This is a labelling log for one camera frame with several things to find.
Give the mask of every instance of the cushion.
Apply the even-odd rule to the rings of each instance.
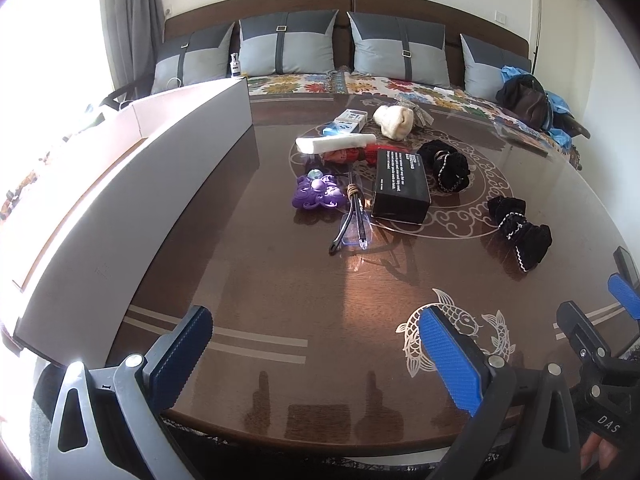
[[[240,67],[249,77],[334,70],[337,10],[274,12],[240,20]]]
[[[214,25],[165,41],[151,93],[226,77],[233,28],[233,23]]]
[[[491,43],[476,40],[466,34],[462,39],[465,58],[465,92],[495,103],[495,94],[502,88],[503,66],[515,66],[531,72],[531,61]]]
[[[348,15],[356,72],[449,86],[444,25],[364,12]]]

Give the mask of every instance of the curtain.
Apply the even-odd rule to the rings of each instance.
[[[153,72],[162,44],[162,0],[100,0],[100,13],[114,88]],[[152,83],[127,98],[148,95]]]

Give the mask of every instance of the bottle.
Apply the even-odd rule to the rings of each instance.
[[[231,63],[229,63],[231,67],[231,77],[240,77],[240,60],[238,59],[238,54],[233,52],[231,54]]]

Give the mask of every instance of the fish pattern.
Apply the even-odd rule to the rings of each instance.
[[[436,293],[438,302],[426,304],[416,309],[411,316],[409,316],[406,323],[401,323],[396,328],[396,333],[404,333],[404,346],[402,350],[406,357],[406,369],[409,371],[411,377],[415,377],[420,370],[425,372],[433,372],[436,370],[435,364],[426,356],[422,349],[420,333],[418,332],[418,320],[425,308],[437,306],[461,334],[475,337],[478,336],[478,331],[482,328],[482,325],[478,325],[476,319],[471,314],[456,306],[449,294],[437,288],[432,290]],[[482,352],[487,355],[499,355],[503,357],[505,361],[508,361],[516,345],[511,345],[509,330],[507,329],[503,314],[498,310],[495,316],[492,314],[482,314],[482,319],[491,325],[496,332],[496,335],[491,338],[494,350],[489,352],[488,350],[481,349]]]

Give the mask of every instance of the blue gripper pad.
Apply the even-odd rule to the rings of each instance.
[[[607,281],[609,292],[620,305],[626,308],[629,315],[636,321],[640,319],[640,298],[635,290],[618,273],[609,276]]]
[[[488,382],[482,352],[471,339],[459,334],[436,306],[422,311],[418,330],[456,406],[475,415]]]
[[[212,335],[210,311],[192,306],[181,322],[160,336],[146,353],[143,375],[148,374],[147,401],[153,412],[175,404]]]

